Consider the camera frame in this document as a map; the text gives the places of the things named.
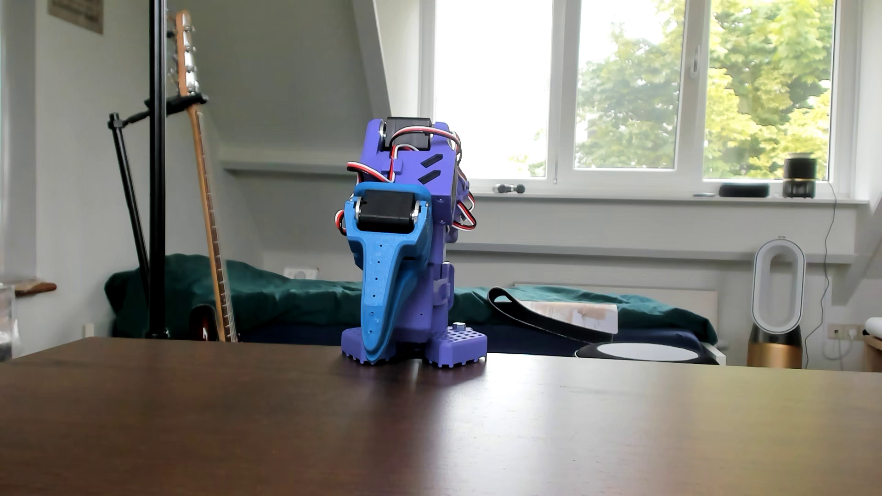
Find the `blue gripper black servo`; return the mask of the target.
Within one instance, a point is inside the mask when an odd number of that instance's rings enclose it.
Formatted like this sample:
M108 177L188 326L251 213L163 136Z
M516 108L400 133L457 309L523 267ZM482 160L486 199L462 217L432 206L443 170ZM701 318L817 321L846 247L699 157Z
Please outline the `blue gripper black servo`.
M403 234L433 237L432 196L425 186L390 182L356 184L347 204L360 231L390 237L348 237L361 260L360 307L363 362L374 364L388 349L405 349L429 340L433 290L430 244Z

